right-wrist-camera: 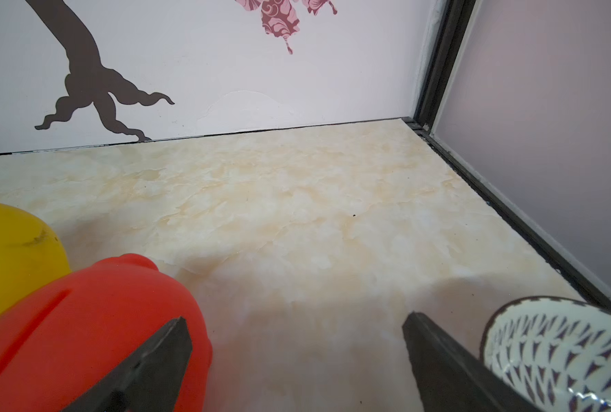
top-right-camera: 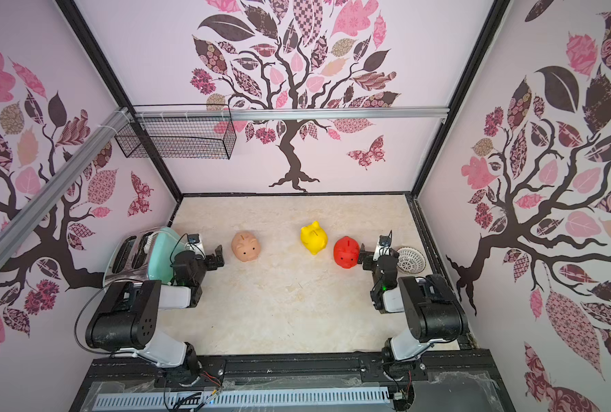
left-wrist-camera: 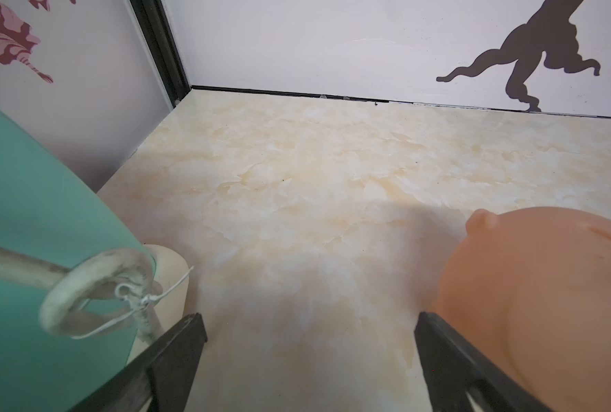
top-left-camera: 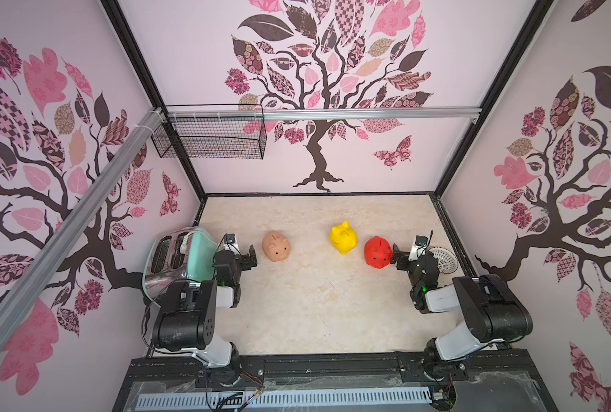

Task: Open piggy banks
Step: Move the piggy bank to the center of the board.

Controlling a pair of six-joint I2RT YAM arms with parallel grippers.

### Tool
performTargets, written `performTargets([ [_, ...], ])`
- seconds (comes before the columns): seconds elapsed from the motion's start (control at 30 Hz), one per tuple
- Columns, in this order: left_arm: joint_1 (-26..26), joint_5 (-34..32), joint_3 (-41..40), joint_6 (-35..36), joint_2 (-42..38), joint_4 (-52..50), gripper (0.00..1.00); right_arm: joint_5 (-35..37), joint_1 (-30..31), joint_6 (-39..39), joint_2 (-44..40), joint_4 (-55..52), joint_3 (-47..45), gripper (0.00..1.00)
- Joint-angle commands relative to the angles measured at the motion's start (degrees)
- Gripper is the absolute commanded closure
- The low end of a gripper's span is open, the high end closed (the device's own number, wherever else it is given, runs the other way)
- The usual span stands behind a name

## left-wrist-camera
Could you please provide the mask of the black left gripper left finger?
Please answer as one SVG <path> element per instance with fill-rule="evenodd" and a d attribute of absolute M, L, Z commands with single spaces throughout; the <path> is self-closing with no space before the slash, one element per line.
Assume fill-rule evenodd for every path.
<path fill-rule="evenodd" d="M 73 411 L 183 411 L 208 341 L 201 314 L 190 314 Z"/>

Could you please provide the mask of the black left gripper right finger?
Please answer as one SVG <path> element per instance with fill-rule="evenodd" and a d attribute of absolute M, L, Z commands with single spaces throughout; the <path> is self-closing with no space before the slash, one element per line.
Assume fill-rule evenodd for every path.
<path fill-rule="evenodd" d="M 438 314 L 421 312 L 415 342 L 434 411 L 549 411 Z"/>

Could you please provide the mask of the pink piggy bank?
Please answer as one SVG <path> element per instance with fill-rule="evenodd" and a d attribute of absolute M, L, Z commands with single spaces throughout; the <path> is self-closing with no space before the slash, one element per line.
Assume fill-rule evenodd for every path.
<path fill-rule="evenodd" d="M 611 411 L 611 220 L 475 211 L 432 309 L 555 411 Z"/>

